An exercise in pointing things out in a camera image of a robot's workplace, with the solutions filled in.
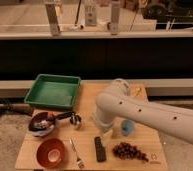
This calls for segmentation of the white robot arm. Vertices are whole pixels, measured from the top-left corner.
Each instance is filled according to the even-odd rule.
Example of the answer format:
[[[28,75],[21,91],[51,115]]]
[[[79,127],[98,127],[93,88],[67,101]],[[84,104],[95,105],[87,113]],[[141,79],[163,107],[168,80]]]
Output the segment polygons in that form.
[[[97,95],[92,117],[101,133],[107,133],[115,118],[125,118],[193,144],[193,110],[146,102],[129,95],[124,79],[113,80]]]

